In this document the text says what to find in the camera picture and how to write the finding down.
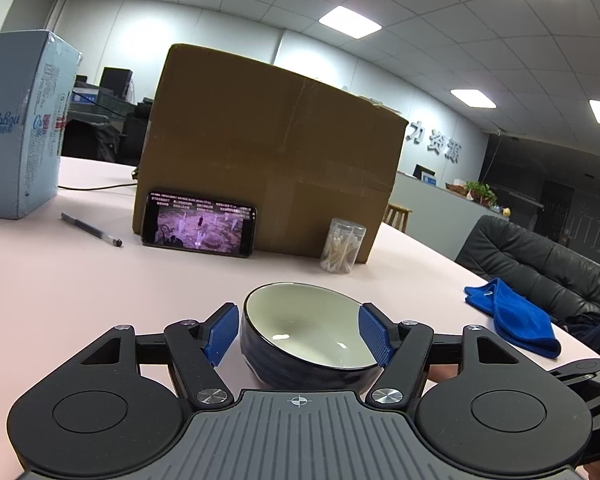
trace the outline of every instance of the table surface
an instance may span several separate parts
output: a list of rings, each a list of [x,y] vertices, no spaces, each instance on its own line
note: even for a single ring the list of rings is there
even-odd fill
[[[131,182],[132,170],[63,158],[60,184],[122,184]],[[464,302],[463,288],[484,280],[385,224],[366,265],[332,275],[311,258],[255,253],[241,259],[144,247],[131,231],[134,195],[134,187],[61,190],[24,219],[0,219],[0,479],[13,480],[22,471],[5,428],[11,405],[116,324],[131,324],[138,334],[161,332],[181,319],[206,319],[226,301],[241,305],[264,283],[303,282],[371,301],[394,321],[415,319],[437,333],[459,334],[468,324],[493,329],[490,318]],[[65,224],[61,212],[121,238],[124,246]],[[545,369],[597,357],[554,331],[562,344],[557,360],[522,352]],[[142,373],[171,387],[165,368],[142,367]],[[237,339],[218,373],[234,395],[260,387]]]

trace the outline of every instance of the black leather chair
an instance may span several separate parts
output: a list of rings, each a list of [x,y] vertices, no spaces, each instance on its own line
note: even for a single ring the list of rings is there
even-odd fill
[[[456,263],[501,278],[556,319],[600,312],[600,264],[501,218],[480,218]]]

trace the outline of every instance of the blue ceramic bowl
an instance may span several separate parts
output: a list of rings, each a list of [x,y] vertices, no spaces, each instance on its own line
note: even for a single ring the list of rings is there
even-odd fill
[[[275,390],[361,392],[378,376],[360,337],[360,303],[303,283],[271,283],[244,301],[240,349]]]

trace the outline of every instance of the smartphone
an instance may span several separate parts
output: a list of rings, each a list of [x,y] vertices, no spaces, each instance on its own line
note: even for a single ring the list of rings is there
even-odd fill
[[[252,206],[152,191],[141,237],[148,246],[245,258],[253,252],[255,224]]]

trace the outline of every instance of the computer monitor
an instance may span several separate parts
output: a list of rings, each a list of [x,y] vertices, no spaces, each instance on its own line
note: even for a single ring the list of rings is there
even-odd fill
[[[431,171],[429,168],[425,168],[424,166],[416,164],[416,169],[413,170],[413,176],[415,178],[417,178],[418,180],[422,180],[422,174],[423,173],[428,173],[431,176],[436,176],[436,172],[435,171]]]
[[[126,68],[105,67],[102,71],[100,86],[113,91],[113,95],[126,101],[126,94],[129,92],[131,76],[134,73]]]

